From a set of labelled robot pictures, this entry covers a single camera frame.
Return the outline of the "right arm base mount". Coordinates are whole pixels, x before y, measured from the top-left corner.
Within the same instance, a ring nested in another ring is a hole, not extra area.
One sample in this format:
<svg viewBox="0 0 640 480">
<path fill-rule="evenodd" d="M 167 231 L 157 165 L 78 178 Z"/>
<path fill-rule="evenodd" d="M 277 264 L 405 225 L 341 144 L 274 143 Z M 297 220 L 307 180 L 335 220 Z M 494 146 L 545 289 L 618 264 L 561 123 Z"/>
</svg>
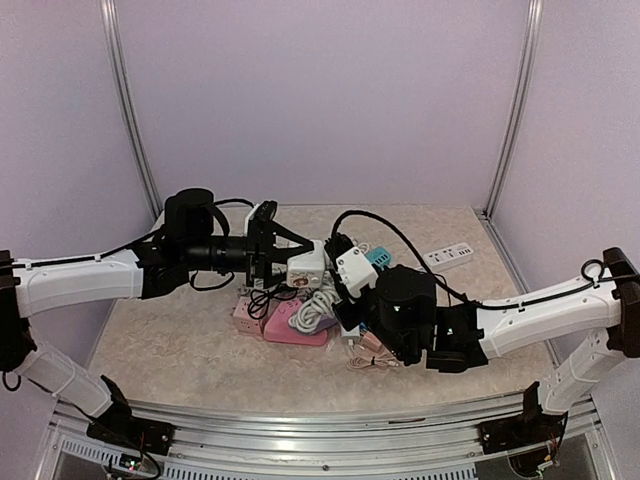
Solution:
<svg viewBox="0 0 640 480">
<path fill-rule="evenodd" d="M 521 415 L 482 422 L 478 433 L 485 455 L 515 450 L 559 438 L 563 435 L 563 416 L 538 417 L 525 421 Z"/>
</svg>

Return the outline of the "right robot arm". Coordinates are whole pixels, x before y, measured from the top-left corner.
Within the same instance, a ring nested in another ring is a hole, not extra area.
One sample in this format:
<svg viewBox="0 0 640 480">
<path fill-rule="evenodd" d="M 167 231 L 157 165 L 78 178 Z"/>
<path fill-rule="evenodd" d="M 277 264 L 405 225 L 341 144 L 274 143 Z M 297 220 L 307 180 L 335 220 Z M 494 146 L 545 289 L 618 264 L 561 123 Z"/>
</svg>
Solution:
<svg viewBox="0 0 640 480">
<path fill-rule="evenodd" d="M 357 248 L 331 262 L 339 323 L 367 329 L 403 365 L 423 363 L 463 373 L 508 353 L 563 336 L 587 338 L 560 367 L 533 385 L 533 405 L 513 419 L 511 433 L 535 442 L 609 371 L 639 355 L 639 272 L 618 248 L 585 262 L 579 276 L 530 294 L 497 301 L 437 302 L 437 279 L 425 268 L 379 269 Z"/>
</svg>

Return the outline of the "pink triangular power socket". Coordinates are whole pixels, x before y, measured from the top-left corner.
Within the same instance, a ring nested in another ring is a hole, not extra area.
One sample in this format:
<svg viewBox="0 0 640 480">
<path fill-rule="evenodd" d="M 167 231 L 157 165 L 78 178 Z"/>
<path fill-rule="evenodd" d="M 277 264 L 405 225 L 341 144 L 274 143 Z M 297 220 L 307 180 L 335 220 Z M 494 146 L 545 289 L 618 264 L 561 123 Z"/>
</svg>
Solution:
<svg viewBox="0 0 640 480">
<path fill-rule="evenodd" d="M 284 304 L 278 305 L 264 327 L 263 338 L 267 342 L 287 345 L 310 347 L 325 345 L 329 340 L 329 334 L 326 330 L 313 335 L 304 335 L 288 325 L 288 319 L 297 311 L 298 307 L 298 303 L 295 303 L 293 307 Z"/>
</svg>

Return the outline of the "pink cube socket adapter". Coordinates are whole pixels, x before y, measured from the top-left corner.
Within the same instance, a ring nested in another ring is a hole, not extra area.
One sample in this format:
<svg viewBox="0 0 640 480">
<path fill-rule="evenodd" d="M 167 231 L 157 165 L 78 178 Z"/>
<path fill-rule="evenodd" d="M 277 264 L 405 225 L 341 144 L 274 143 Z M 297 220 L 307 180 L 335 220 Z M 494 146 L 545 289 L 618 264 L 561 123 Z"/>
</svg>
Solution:
<svg viewBox="0 0 640 480">
<path fill-rule="evenodd" d="M 240 333 L 261 336 L 265 316 L 264 306 L 257 305 L 250 297 L 243 296 L 236 304 L 232 319 Z"/>
</svg>

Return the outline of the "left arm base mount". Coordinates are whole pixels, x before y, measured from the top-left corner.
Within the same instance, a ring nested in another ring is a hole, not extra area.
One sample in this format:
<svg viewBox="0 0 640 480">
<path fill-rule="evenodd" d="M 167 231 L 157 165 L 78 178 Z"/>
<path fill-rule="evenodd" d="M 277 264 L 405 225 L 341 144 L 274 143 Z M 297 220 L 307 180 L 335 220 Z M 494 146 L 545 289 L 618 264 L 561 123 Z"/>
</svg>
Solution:
<svg viewBox="0 0 640 480">
<path fill-rule="evenodd" d="M 86 431 L 89 438 L 111 445 L 166 456 L 172 445 L 176 427 L 167 422 L 133 417 L 119 433 L 91 423 Z"/>
</svg>

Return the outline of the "small pink charger plug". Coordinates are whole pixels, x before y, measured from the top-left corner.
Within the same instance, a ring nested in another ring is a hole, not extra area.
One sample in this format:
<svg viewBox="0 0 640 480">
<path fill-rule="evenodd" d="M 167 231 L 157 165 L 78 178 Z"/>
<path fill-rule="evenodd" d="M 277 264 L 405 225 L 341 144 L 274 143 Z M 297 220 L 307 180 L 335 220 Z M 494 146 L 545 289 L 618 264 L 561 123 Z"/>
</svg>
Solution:
<svg viewBox="0 0 640 480">
<path fill-rule="evenodd" d="M 379 353 L 384 350 L 384 345 L 371 332 L 366 332 L 360 340 L 360 345 L 371 352 Z"/>
</svg>

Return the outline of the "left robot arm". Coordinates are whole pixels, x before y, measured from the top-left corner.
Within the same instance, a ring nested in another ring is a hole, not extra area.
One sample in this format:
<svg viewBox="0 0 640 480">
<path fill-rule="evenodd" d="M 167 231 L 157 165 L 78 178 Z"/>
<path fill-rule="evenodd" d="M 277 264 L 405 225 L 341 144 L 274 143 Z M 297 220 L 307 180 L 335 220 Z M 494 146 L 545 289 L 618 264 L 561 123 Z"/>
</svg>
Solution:
<svg viewBox="0 0 640 480">
<path fill-rule="evenodd" d="M 247 285 L 285 280 L 276 264 L 314 251 L 313 241 L 278 224 L 277 204 L 264 201 L 234 236 L 211 191 L 189 188 L 169 197 L 163 224 L 108 252 L 49 260 L 1 253 L 1 371 L 27 379 L 74 405 L 121 445 L 140 424 L 117 384 L 95 377 L 36 338 L 31 317 L 57 308 L 113 299 L 153 299 L 195 283 L 199 272 L 242 273 Z"/>
</svg>

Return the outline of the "white cartoon charger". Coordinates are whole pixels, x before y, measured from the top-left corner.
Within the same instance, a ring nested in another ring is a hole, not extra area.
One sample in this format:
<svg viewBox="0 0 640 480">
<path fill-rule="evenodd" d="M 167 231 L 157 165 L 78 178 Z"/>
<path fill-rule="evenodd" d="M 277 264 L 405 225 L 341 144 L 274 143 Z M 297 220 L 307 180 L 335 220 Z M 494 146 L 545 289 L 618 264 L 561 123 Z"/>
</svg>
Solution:
<svg viewBox="0 0 640 480">
<path fill-rule="evenodd" d="M 286 284 L 288 287 L 317 289 L 322 285 L 326 261 L 323 242 L 313 240 L 310 252 L 287 260 Z"/>
</svg>

